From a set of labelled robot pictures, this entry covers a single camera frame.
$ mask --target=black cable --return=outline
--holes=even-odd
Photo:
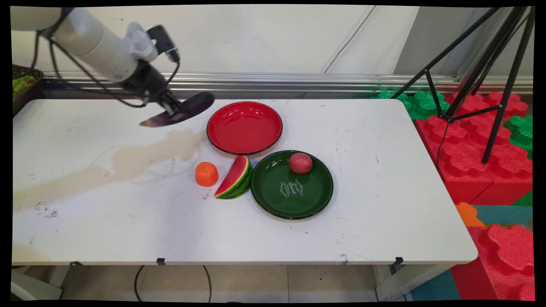
[[[440,149],[442,148],[443,141],[446,138],[447,128],[448,127],[449,127],[449,120],[447,121],[446,131],[444,132],[444,136],[442,138],[442,141],[440,142],[440,146],[438,146],[438,155],[436,156],[436,168],[438,168],[438,160],[440,160]]]
[[[138,275],[140,274],[140,271],[142,271],[143,267],[144,265],[141,265],[140,269],[138,269],[138,272],[136,273],[136,276],[135,276],[135,283],[134,283],[136,299],[139,302],[143,302],[143,300],[140,298],[140,295],[138,295],[137,282],[138,282]],[[209,271],[206,269],[206,266],[203,266],[203,268],[205,269],[206,277],[209,280],[209,303],[210,303],[210,299],[212,298],[212,283],[210,282],[210,275],[209,275]]]
[[[210,303],[210,299],[212,297],[212,284],[210,282],[209,271],[206,269],[206,266],[203,266],[203,268],[205,269],[206,277],[209,280],[209,303]]]
[[[104,92],[103,91],[96,91],[96,90],[88,90],[88,89],[85,89],[85,88],[81,88],[81,87],[78,87],[78,86],[75,86],[69,82],[67,82],[66,80],[64,80],[60,74],[59,74],[59,71],[58,71],[58,68],[57,68],[57,61],[55,59],[55,53],[53,51],[53,47],[52,45],[55,45],[57,46],[66,56],[68,56],[72,62],[74,62],[87,76],[89,76],[95,83],[97,83],[100,87],[102,87],[104,89]],[[174,76],[176,75],[176,73],[178,72],[178,69],[180,68],[180,61],[177,61],[176,63],[176,68],[175,70],[173,71],[173,73],[171,74],[171,76],[169,77],[169,79],[167,80],[167,82],[165,83],[165,85],[155,94],[152,94],[152,95],[141,95],[139,93],[131,93],[131,92],[112,92],[110,91],[108,88],[106,88],[102,83],[100,83],[97,79],[95,79],[76,59],[74,59],[63,47],[61,47],[60,45],[58,45],[57,43],[55,43],[52,39],[49,40],[49,47],[50,47],[50,54],[51,54],[51,62],[53,63],[53,67],[55,69],[55,74],[57,75],[57,77],[62,81],[64,82],[67,86],[71,87],[71,88],[74,88],[76,90],[79,90],[79,91],[84,91],[84,92],[92,92],[92,93],[99,93],[99,94],[108,94],[108,95],[112,95],[114,96],[114,98],[116,98],[118,101],[120,101],[121,103],[125,104],[125,105],[128,105],[130,107],[134,107],[134,108],[142,108],[144,107],[146,104],[141,104],[141,105],[134,105],[134,104],[130,104],[122,99],[120,99],[116,94],[118,95],[130,95],[130,96],[137,96],[139,98],[150,98],[150,97],[156,97],[156,96],[159,96],[159,95],[163,95],[164,91],[167,89],[167,86],[169,85],[169,83],[172,81],[172,79],[174,78]]]
[[[136,276],[135,276],[135,295],[136,295],[136,299],[139,301],[139,302],[143,302],[143,300],[140,299],[140,296],[138,295],[138,290],[137,290],[137,281],[138,281],[138,275],[140,274],[140,271],[142,271],[142,268],[144,267],[144,265],[141,265],[140,266],[140,269],[138,269],[138,272],[136,273]]]
[[[129,107],[133,107],[133,108],[143,108],[146,106],[145,103],[143,104],[140,104],[140,105],[136,105],[136,104],[132,104],[132,103],[128,103],[124,100],[122,100],[120,97],[118,97],[116,94],[112,93],[109,89],[107,89],[102,83],[100,83],[97,79],[95,79],[95,77],[93,77],[88,71],[87,69],[85,69],[78,61],[76,61],[76,59],[74,59],[68,52],[66,52],[66,50],[61,47],[60,45],[58,45],[57,43],[55,43],[52,39],[49,39],[49,52],[51,53],[51,60],[54,62],[53,63],[53,67],[55,69],[55,74],[57,75],[58,78],[60,78],[61,80],[63,80],[58,72],[58,69],[57,69],[57,63],[54,61],[55,59],[55,53],[53,51],[53,45],[57,46],[57,48],[61,49],[61,51],[63,51],[63,53],[68,56],[72,62],[74,62],[74,64],[76,64],[84,73],[86,73],[91,79],[93,79],[93,81],[95,81],[95,83],[97,83],[100,87],[102,87],[104,89],[104,91],[106,91],[107,94],[110,94],[112,95],[114,98],[116,98],[119,102],[123,103],[124,105],[127,105]]]
[[[38,45],[39,45],[39,42],[40,42],[39,38],[40,38],[40,33],[38,31],[36,31],[36,38],[34,39],[34,58],[32,59],[31,66],[24,73],[22,73],[22,74],[20,74],[18,76],[11,77],[12,80],[19,79],[21,77],[26,76],[29,73],[31,73],[31,71],[34,69],[34,66],[36,65],[36,60],[38,59]]]

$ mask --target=floor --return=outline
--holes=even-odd
[[[139,266],[71,267],[61,299],[137,300]],[[369,265],[208,265],[212,303],[376,302]],[[202,265],[144,267],[137,288],[143,301],[207,302]]]

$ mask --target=green plate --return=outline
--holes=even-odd
[[[319,159],[313,160],[307,174],[290,170],[288,160],[302,151],[284,150],[263,158],[250,179],[252,196],[265,211],[283,219],[305,219],[319,213],[332,198],[334,181],[328,168]]]

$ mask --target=basket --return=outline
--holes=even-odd
[[[28,67],[19,65],[11,65],[11,75],[16,76],[27,71]],[[36,78],[36,82],[25,92],[25,94],[13,102],[13,117],[27,104],[29,101],[41,97],[41,92],[44,89],[44,73],[37,69],[32,69],[29,75]]]

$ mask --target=red foam block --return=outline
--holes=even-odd
[[[486,170],[479,151],[466,141],[442,145],[438,172],[454,203],[471,203],[493,183]]]
[[[492,92],[484,101],[490,106],[501,104],[502,93]],[[510,94],[508,98],[508,105],[506,106],[505,113],[502,117],[503,120],[509,120],[513,115],[525,117],[525,111],[527,110],[527,104],[522,102],[520,97],[514,93]],[[497,115],[497,111],[489,112],[493,115]]]
[[[435,115],[415,121],[417,132],[434,163],[446,124],[446,120]],[[449,124],[438,164],[440,177],[454,203],[470,203],[493,182],[486,172],[487,166],[480,163],[479,151],[465,139],[466,134],[457,122]]]
[[[471,204],[509,206],[533,189],[533,162],[525,149],[510,143],[495,145],[487,165],[493,183]]]
[[[520,225],[467,229],[478,258],[451,268],[461,299],[535,300],[533,233]]]
[[[444,132],[446,132],[447,121],[439,118],[436,115],[430,116],[427,120],[416,120],[415,127],[421,136],[421,140],[425,144],[426,150],[429,152],[430,158],[436,163],[438,156],[438,147],[442,141]],[[464,143],[466,131],[459,125],[458,122],[449,124],[446,139],[444,144],[461,144]]]
[[[485,150],[489,136],[491,135],[491,129],[495,118],[493,116],[472,116],[465,119],[465,122],[461,123],[461,126],[466,130],[466,140],[468,143],[480,151]],[[496,145],[507,145],[510,142],[508,139],[512,133],[507,128],[500,126],[495,138]]]
[[[455,93],[453,93],[453,95],[446,97],[446,101],[449,104],[452,104],[458,94],[459,94],[459,92],[455,92]],[[466,96],[465,101],[462,103],[461,107],[459,108],[459,111],[457,111],[457,114],[455,116],[461,116],[461,115],[465,115],[465,114],[468,114],[468,113],[480,111],[480,110],[486,109],[488,107],[490,107],[490,105],[487,102],[485,102],[485,99],[484,99],[484,97],[482,95],[480,95],[480,94],[476,94],[474,96],[473,95],[468,95],[468,96]],[[497,115],[497,111],[491,111],[491,112],[483,113],[483,114],[480,114],[480,115],[475,115],[473,117],[480,116],[480,117],[492,117],[492,118],[494,118],[495,115]],[[462,125],[464,125],[464,123],[469,118],[458,120],[458,122],[461,123]]]

